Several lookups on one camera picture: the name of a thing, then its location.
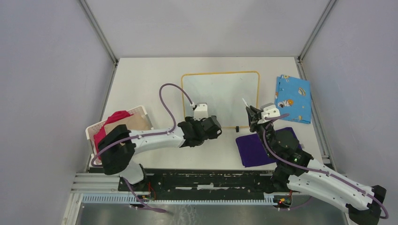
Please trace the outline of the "yellow framed whiteboard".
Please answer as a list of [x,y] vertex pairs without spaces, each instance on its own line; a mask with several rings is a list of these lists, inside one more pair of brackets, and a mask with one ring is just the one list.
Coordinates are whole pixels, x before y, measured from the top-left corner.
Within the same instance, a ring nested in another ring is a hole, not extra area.
[[260,74],[257,71],[232,71],[184,74],[181,87],[198,103],[207,103],[208,114],[217,116],[223,128],[248,127],[242,98],[258,107]]

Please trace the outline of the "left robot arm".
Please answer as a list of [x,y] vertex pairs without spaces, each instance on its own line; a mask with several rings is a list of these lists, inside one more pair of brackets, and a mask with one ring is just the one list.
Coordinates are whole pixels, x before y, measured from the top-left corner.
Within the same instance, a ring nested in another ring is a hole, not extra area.
[[136,191],[142,191],[147,177],[141,164],[133,161],[134,155],[163,148],[196,147],[221,134],[216,116],[201,120],[186,117],[173,127],[157,130],[130,130],[118,125],[99,142],[96,157],[100,158],[105,175],[120,175]]

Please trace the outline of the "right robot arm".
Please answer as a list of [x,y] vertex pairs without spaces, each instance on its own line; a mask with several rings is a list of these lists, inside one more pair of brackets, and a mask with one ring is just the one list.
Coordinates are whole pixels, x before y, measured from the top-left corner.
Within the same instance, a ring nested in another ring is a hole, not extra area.
[[274,122],[288,114],[280,114],[274,104],[262,109],[246,105],[245,110],[250,132],[257,134],[267,156],[276,160],[271,177],[274,190],[287,188],[322,200],[358,225],[376,225],[389,218],[383,204],[385,188],[363,185],[341,175],[304,151],[291,131],[274,129]]

